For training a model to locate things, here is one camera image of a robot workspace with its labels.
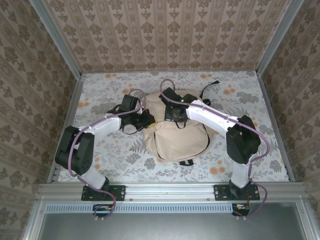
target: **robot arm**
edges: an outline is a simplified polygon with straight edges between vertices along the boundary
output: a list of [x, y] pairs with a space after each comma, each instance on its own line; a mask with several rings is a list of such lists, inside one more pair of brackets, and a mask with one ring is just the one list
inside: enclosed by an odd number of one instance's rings
[[[85, 128], [68, 126], [62, 135], [60, 145], [55, 155], [55, 162], [68, 169], [68, 158], [75, 136]], [[93, 165], [94, 147], [103, 137], [111, 132], [119, 130], [121, 119], [119, 117], [108, 118], [90, 127], [81, 134], [72, 153], [71, 169], [81, 176], [88, 184], [96, 189], [108, 189], [109, 180], [103, 176]]]
[[186, 109], [186, 115], [189, 119], [198, 121], [213, 130], [219, 132], [226, 139], [226, 149], [230, 158], [233, 160], [233, 171], [231, 176], [231, 182], [239, 189], [244, 188], [248, 182], [248, 172], [250, 166], [250, 160], [253, 154], [257, 153], [258, 147], [261, 144], [261, 140], [257, 134], [244, 127], [241, 127], [228, 119], [233, 119], [243, 124], [246, 124], [252, 128], [255, 128], [251, 118], [243, 116], [237, 118], [219, 112], [218, 110], [205, 105], [200, 100], [194, 100], [192, 104], [205, 106], [206, 109], [211, 109], [213, 112], [223, 115], [224, 118], [200, 107], [189, 106]]
[[[172, 116], [175, 121], [185, 122], [187, 119], [195, 120], [216, 130], [225, 137], [227, 153], [233, 160], [233, 174], [230, 181], [236, 189], [243, 189], [249, 182], [248, 171], [250, 159], [253, 154], [258, 151], [261, 141], [256, 133], [228, 120], [233, 119], [255, 128], [252, 120], [245, 115], [241, 118], [237, 118], [235, 116], [229, 116], [219, 112], [216, 109], [205, 105], [202, 101], [197, 100], [197, 98], [192, 95], [187, 97], [185, 96], [179, 100], [178, 98], [180, 98], [180, 96], [175, 94], [171, 88], [167, 88], [167, 90], [169, 90], [167, 93], [169, 93], [168, 97], [170, 99], [205, 106], [206, 109], [204, 107], [182, 106], [178, 104], [172, 105], [168, 101], [165, 101], [165, 99], [162, 99], [166, 104], [166, 107], [171, 108]], [[136, 97], [125, 95], [122, 104], [117, 105], [108, 113], [116, 114], [134, 110], [136, 108], [137, 101], [138, 99]], [[77, 173], [88, 184], [92, 185], [96, 189], [108, 191], [108, 178], [103, 176], [93, 166], [95, 145], [98, 144], [106, 135], [123, 128], [125, 125], [134, 125], [136, 129], [140, 131], [142, 128], [145, 128], [154, 122], [154, 117], [150, 115], [149, 111], [146, 109], [141, 114], [135, 112], [124, 114], [121, 117], [108, 118], [94, 127], [90, 127], [81, 134], [73, 150], [71, 161], [72, 171]], [[61, 142], [55, 155], [55, 162], [65, 169], [68, 169], [68, 158], [72, 143], [76, 135], [85, 127], [86, 126], [76, 128], [69, 126], [65, 129], [62, 135]]]
[[[105, 115], [106, 119], [89, 127], [78, 138], [74, 146], [71, 158], [71, 170], [81, 176], [88, 184], [96, 189], [109, 191], [109, 179], [102, 175], [93, 165], [94, 147], [108, 134], [123, 128], [126, 125], [134, 125], [140, 131], [142, 128], [155, 122], [154, 117], [145, 109], [141, 113], [132, 112], [136, 109], [138, 98], [125, 95], [122, 103], [117, 105]], [[120, 117], [108, 115], [122, 113]], [[68, 160], [72, 143], [78, 133], [87, 126], [79, 128], [68, 126], [62, 135], [60, 144], [55, 154], [55, 162], [68, 169]]]

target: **black cable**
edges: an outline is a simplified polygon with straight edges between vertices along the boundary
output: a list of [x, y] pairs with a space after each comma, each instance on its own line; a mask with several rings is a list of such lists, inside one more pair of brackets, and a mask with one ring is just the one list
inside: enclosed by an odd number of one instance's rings
[[123, 128], [122, 128], [122, 132], [123, 132], [124, 134], [126, 134], [126, 135], [132, 135], [132, 134], [136, 134], [137, 132], [141, 131], [143, 128], [144, 128], [144, 127], [142, 126], [142, 127], [140, 127], [140, 129], [138, 129], [138, 130], [135, 131], [135, 132], [126, 133], [126, 132], [124, 132], [125, 127], [123, 127]]
[[201, 94], [200, 94], [200, 98], [202, 99], [202, 97], [204, 96], [204, 91], [206, 90], [206, 88], [207, 87], [209, 87], [209, 86], [211, 86], [211, 85], [213, 85], [213, 84], [219, 84], [220, 82], [217, 80], [217, 81], [214, 81], [214, 82], [210, 82], [210, 84], [209, 85], [207, 85], [203, 90], [202, 90], [202, 92], [201, 92]]
[[121, 104], [116, 105], [114, 108], [108, 110], [106, 113], [107, 114], [114, 114], [114, 112], [116, 112], [116, 109], [121, 107]]

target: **floral tablecloth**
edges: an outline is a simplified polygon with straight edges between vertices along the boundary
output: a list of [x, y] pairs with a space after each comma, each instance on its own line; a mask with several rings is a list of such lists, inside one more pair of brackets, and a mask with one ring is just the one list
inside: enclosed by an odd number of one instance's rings
[[[203, 98], [211, 107], [224, 113], [252, 118], [258, 131], [268, 139], [271, 151], [263, 160], [253, 164], [252, 179], [259, 182], [285, 182], [288, 176], [268, 115], [266, 104], [254, 71], [203, 71], [203, 72], [132, 72], [87, 74], [78, 103], [73, 125], [85, 126], [100, 119], [107, 110], [120, 104], [124, 94], [139, 88], [152, 94], [159, 91], [164, 79], [174, 81], [177, 89], [202, 89], [216, 80], [204, 92]], [[126, 132], [134, 131], [131, 126]], [[266, 151], [263, 142], [258, 154]], [[226, 151], [226, 141], [215, 132], [205, 154], [195, 159], [191, 167], [163, 162], [153, 157], [144, 147], [142, 132], [126, 135], [112, 132], [95, 148], [94, 166], [111, 182], [227, 182], [232, 175], [232, 160]], [[62, 169], [59, 182], [77, 181]]]

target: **pink cable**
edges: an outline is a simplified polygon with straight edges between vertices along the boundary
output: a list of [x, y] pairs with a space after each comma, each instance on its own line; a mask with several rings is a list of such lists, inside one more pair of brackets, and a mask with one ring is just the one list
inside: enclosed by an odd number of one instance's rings
[[[228, 119], [227, 116], [225, 116], [225, 115], [223, 115], [223, 114], [220, 114], [220, 113], [218, 113], [218, 112], [216, 112], [216, 111], [213, 111], [213, 110], [211, 110], [210, 108], [208, 108], [208, 107], [206, 107], [206, 106], [202, 106], [202, 105], [194, 104], [194, 103], [185, 103], [185, 102], [180, 102], [180, 101], [171, 100], [170, 98], [168, 98], [168, 97], [167, 97], [166, 95], [164, 95], [164, 93], [163, 93], [162, 87], [163, 87], [163, 84], [164, 84], [165, 82], [171, 82], [172, 85], [173, 85], [173, 89], [175, 89], [175, 84], [174, 84], [174, 82], [173, 82], [172, 80], [170, 80], [170, 79], [165, 79], [165, 80], [163, 80], [163, 81], [160, 83], [160, 92], [161, 92], [161, 95], [162, 95], [167, 101], [172, 102], [172, 103], [174, 103], [174, 104], [180, 104], [180, 105], [185, 105], [185, 106], [193, 106], [193, 107], [205, 109], [205, 110], [209, 111], [210, 113], [213, 113], [213, 114], [215, 114], [215, 115], [217, 115], [217, 116], [219, 116], [219, 117], [221, 117], [221, 118], [223, 118], [223, 119], [225, 119], [225, 120], [228, 120], [228, 121], [230, 121], [230, 122], [232, 122], [232, 123], [234, 123], [234, 124], [238, 124], [238, 125], [246, 128], [246, 129], [254, 132], [254, 133], [257, 134], [260, 138], [263, 139], [263, 141], [264, 141], [265, 144], [266, 144], [266, 152], [265, 152], [264, 154], [260, 155], [260, 156], [255, 157], [254, 159], [252, 159], [252, 160], [250, 161], [249, 170], [248, 170], [248, 178], [249, 178], [249, 180], [250, 180], [252, 183], [256, 184], [258, 187], [261, 187], [261, 188], [265, 191], [264, 198], [263, 198], [262, 203], [261, 203], [261, 205], [259, 206], [259, 208], [258, 208], [255, 212], [247, 215], [246, 218], [255, 215], [255, 214], [262, 208], [262, 206], [265, 204], [265, 202], [266, 202], [266, 200], [267, 200], [268, 192], [267, 192], [267, 189], [266, 189], [265, 187], [263, 187], [263, 186], [261, 186], [260, 184], [255, 183], [254, 181], [252, 181], [252, 178], [250, 178], [250, 175], [251, 175], [251, 171], [252, 171], [252, 164], [253, 164], [253, 162], [256, 161], [256, 160], [258, 160], [258, 159], [262, 159], [262, 158], [264, 158], [265, 156], [267, 156], [267, 155], [269, 154], [269, 152], [270, 152], [270, 145], [269, 145], [269, 143], [268, 143], [268, 140], [265, 138], [265, 136], [262, 135], [262, 133], [258, 132], [256, 129], [254, 129], [254, 128], [248, 126], [248, 125], [245, 125], [245, 124], [243, 124], [243, 123], [241, 123], [241, 122], [239, 122], [239, 121], [237, 121], [237, 120], [234, 120], [234, 119], [231, 119], [231, 118]], [[241, 215], [240, 213], [238, 213], [238, 212], [236, 212], [236, 211], [234, 211], [234, 212], [237, 213], [238, 215], [240, 215], [240, 217], [244, 218], [244, 216]]]
[[[84, 180], [81, 176], [79, 176], [78, 174], [74, 174], [72, 172], [72, 169], [71, 169], [71, 162], [72, 162], [72, 154], [74, 152], [74, 149], [75, 149], [75, 145], [76, 145], [76, 142], [78, 141], [80, 135], [86, 131], [87, 129], [89, 129], [90, 127], [92, 128], [93, 126], [107, 120], [107, 119], [110, 119], [110, 118], [114, 118], [114, 117], [118, 117], [118, 116], [121, 116], [121, 115], [125, 115], [125, 114], [131, 114], [131, 113], [135, 113], [135, 112], [138, 112], [140, 109], [142, 109], [143, 107], [146, 106], [146, 94], [144, 91], [142, 91], [141, 89], [133, 89], [129, 92], [129, 95], [134, 92], [134, 91], [140, 91], [142, 92], [143, 94], [143, 99], [141, 100], [141, 105], [134, 109], [134, 110], [131, 110], [131, 111], [126, 111], [126, 112], [121, 112], [121, 113], [117, 113], [117, 114], [111, 114], [111, 115], [108, 115], [108, 116], [104, 116], [103, 118], [91, 123], [89, 126], [86, 126], [84, 129], [82, 129], [81, 131], [79, 131], [79, 133], [75, 136], [73, 142], [72, 142], [72, 145], [71, 145], [71, 149], [70, 149], [70, 153], [69, 153], [69, 157], [68, 157], [68, 171], [69, 171], [69, 174], [72, 176], [72, 177], [77, 177], [81, 182], [83, 182], [84, 184], [88, 185], [91, 189], [97, 191], [97, 192], [100, 192], [100, 193], [104, 193], [104, 194], [107, 194], [109, 195], [110, 197], [112, 197], [112, 200], [113, 200], [113, 203], [112, 203], [112, 209], [110, 210], [110, 212], [104, 217], [104, 218], [108, 218], [112, 212], [115, 210], [116, 208], [116, 198], [115, 196], [113, 196], [110, 192], [108, 191], [104, 191], [104, 190], [101, 190], [101, 189], [98, 189], [98, 188], [95, 188], [94, 186], [88, 184], [86, 182], [86, 180]], [[94, 211], [94, 216], [95, 217], [98, 217], [96, 215], [96, 211], [97, 209], [95, 209]]]

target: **patterned wall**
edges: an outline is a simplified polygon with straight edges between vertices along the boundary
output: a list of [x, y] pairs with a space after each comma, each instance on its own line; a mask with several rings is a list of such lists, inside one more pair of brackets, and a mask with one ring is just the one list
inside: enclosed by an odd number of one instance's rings
[[75, 80], [28, 0], [0, 1], [0, 239], [46, 182]]
[[289, 0], [45, 0], [83, 72], [255, 69]]
[[320, 1], [305, 0], [263, 73], [296, 180], [320, 222]]

